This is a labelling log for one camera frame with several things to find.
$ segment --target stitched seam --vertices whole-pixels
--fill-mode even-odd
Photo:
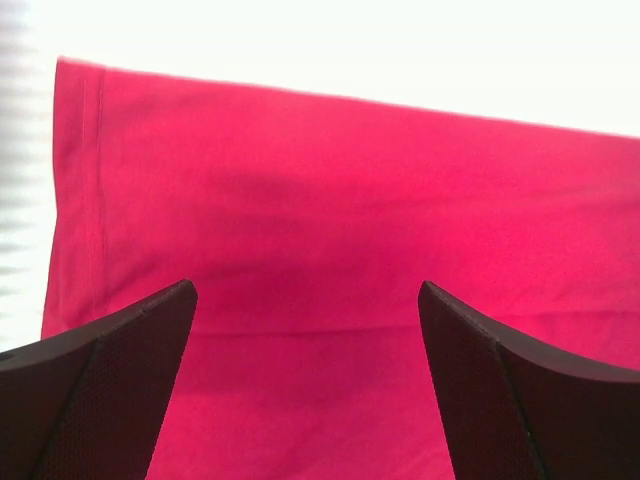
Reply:
[[[85,160],[85,151],[87,148],[87,143],[86,143],[86,124],[87,124],[87,79],[84,79],[84,82],[82,84],[82,132],[81,132],[81,142],[80,142],[80,162],[82,163],[81,166],[81,171],[82,171],[82,191],[83,191],[83,195],[84,195],[84,205],[85,207],[83,208],[83,216],[86,215],[86,205],[88,205],[88,199],[89,199],[89,195],[87,192],[88,189],[88,182],[89,182],[89,171],[90,169],[88,168],[87,162]],[[96,284],[95,284],[95,278],[93,276],[93,271],[94,271],[94,259],[93,259],[93,251],[90,248],[91,245],[91,232],[90,230],[90,219],[88,218],[83,218],[82,223],[84,223],[84,229],[85,229],[85,238],[87,239],[87,248],[89,248],[89,254],[87,255],[87,262],[89,263],[89,272],[90,272],[90,282],[91,282],[91,317],[95,317],[95,310],[96,310]]]
[[[104,78],[106,71],[102,70],[100,75],[100,83],[98,87],[98,115],[97,115],[97,126],[96,126],[96,197],[98,201],[98,214],[99,218],[99,228],[100,228],[100,238],[101,238],[101,260],[102,260],[102,268],[100,271],[101,274],[101,295],[104,300],[104,308],[107,309],[107,312],[110,311],[110,302],[109,296],[107,295],[107,286],[108,282],[108,265],[107,262],[107,240],[106,240],[106,220],[105,220],[105,197],[104,197],[104,186],[102,182],[102,115],[103,115],[103,93],[104,93]]]

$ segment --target cloth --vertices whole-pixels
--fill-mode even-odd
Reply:
[[[63,60],[54,174],[45,337],[199,292],[150,480],[452,479],[427,279],[640,368],[637,139]]]

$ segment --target garment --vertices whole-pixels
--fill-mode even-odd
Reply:
[[[149,479],[451,479],[422,281],[640,367],[639,159],[632,138],[61,61],[43,335],[189,278]]]

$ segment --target textured black surface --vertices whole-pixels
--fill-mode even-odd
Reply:
[[[640,478],[640,372],[544,344],[433,284],[419,307],[458,480]]]
[[[0,359],[0,480],[144,479],[193,320],[180,282]]]

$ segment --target white background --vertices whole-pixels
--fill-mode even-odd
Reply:
[[[0,351],[39,336],[59,55],[640,136],[637,1],[0,0],[0,14]]]

